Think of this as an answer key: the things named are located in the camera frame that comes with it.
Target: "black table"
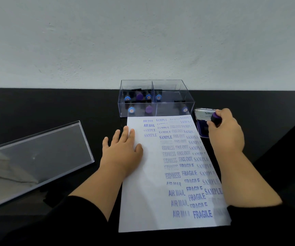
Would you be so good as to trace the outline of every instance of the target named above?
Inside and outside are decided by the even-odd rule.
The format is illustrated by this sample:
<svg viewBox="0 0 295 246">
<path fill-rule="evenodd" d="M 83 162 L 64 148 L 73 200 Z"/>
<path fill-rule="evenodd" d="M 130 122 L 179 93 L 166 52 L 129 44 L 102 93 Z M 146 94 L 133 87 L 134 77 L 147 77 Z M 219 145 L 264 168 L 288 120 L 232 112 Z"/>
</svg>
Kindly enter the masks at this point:
<svg viewBox="0 0 295 246">
<path fill-rule="evenodd" d="M 232 110 L 245 134 L 244 153 L 252 162 L 295 125 L 295 91 L 191 91 L 191 94 L 195 107 Z M 0 237 L 41 218 L 98 169 L 103 138 L 112 137 L 124 121 L 119 117 L 118 95 L 118 90 L 0 89 L 0 144 L 80 120 L 96 161 L 1 205 Z M 119 223 L 119 198 L 120 195 L 109 221 L 112 232 L 117 232 Z"/>
</svg>

